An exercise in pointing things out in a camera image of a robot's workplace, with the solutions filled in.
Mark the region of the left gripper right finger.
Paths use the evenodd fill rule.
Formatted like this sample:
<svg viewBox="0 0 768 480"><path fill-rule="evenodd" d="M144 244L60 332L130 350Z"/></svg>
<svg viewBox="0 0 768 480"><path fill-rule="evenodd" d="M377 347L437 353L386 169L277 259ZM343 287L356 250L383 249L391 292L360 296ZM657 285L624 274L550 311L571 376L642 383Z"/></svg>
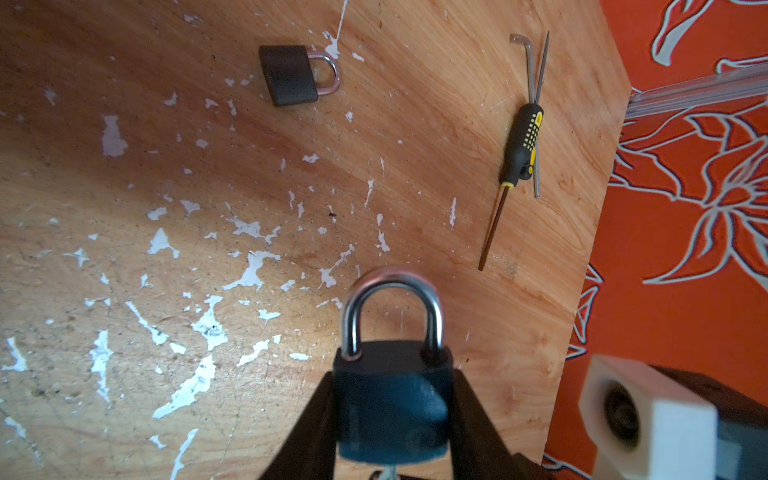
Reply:
<svg viewBox="0 0 768 480"><path fill-rule="evenodd" d="M514 456L458 369L453 370L450 451L454 479L521 478Z"/></svg>

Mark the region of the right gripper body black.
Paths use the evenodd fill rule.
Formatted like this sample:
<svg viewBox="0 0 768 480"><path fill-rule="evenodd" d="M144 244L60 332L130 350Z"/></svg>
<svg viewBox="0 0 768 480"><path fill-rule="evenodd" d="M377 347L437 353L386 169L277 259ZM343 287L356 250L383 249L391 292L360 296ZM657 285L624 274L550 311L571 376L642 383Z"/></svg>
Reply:
<svg viewBox="0 0 768 480"><path fill-rule="evenodd" d="M705 374L654 369L713 404L718 412L716 479L767 478L767 406Z"/></svg>

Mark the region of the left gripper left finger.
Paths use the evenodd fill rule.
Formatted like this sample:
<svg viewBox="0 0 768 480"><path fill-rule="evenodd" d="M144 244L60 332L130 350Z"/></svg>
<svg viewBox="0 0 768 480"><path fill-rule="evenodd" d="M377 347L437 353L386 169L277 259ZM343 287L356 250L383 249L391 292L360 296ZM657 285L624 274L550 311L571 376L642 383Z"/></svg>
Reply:
<svg viewBox="0 0 768 480"><path fill-rule="evenodd" d="M335 394L333 375L326 372L259 479L333 479L335 462Z"/></svg>

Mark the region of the blue padlock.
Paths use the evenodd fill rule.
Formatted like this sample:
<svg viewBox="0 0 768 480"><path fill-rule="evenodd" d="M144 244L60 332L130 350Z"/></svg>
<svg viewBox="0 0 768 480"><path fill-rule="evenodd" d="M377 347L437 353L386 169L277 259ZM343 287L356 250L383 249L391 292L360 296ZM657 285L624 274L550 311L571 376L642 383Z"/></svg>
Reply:
<svg viewBox="0 0 768 480"><path fill-rule="evenodd" d="M387 288L409 290L421 300L423 339L362 341L364 304ZM340 456L375 465L420 464L443 457L449 446L454 380L436 288L407 269L370 271L352 286L340 330L333 364Z"/></svg>

